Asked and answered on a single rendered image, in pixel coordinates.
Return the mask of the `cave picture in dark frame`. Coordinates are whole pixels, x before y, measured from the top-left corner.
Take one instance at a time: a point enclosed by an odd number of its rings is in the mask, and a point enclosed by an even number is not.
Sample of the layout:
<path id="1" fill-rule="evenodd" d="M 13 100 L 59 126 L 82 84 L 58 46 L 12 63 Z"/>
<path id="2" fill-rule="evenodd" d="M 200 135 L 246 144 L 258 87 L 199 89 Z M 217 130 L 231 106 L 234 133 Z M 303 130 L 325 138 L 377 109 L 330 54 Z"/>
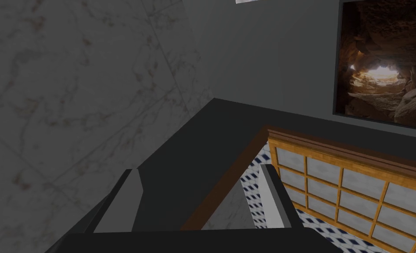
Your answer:
<path id="1" fill-rule="evenodd" d="M 416 0 L 340 0 L 333 113 L 416 129 Z"/>

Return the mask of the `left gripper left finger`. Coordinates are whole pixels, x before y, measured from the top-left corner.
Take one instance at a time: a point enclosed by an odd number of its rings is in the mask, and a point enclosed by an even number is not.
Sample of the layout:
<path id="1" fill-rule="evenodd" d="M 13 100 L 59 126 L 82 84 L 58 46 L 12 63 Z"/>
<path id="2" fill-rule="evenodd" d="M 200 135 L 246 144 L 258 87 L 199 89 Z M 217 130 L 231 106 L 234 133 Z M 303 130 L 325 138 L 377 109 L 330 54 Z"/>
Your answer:
<path id="1" fill-rule="evenodd" d="M 84 232 L 131 232 L 142 193 L 139 171 L 125 170 Z"/>

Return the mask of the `wooden cupboard with paned doors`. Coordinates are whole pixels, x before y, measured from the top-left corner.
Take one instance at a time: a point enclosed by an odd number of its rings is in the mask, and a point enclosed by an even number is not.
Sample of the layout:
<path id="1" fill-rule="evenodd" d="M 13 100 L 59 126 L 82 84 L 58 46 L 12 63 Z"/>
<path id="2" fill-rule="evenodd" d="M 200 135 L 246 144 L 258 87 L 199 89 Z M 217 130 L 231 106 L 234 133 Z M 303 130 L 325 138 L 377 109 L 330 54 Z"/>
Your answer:
<path id="1" fill-rule="evenodd" d="M 268 130 L 293 204 L 390 253 L 416 253 L 416 162 Z"/>

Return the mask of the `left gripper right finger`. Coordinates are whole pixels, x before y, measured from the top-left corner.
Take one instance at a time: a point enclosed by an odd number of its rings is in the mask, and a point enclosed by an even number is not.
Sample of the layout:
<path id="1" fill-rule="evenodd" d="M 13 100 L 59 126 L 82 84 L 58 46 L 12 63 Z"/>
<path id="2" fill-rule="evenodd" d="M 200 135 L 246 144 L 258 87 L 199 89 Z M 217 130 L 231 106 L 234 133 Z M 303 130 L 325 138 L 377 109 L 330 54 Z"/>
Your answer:
<path id="1" fill-rule="evenodd" d="M 273 165 L 260 165 L 258 191 L 267 228 L 303 228 L 303 223 Z"/>

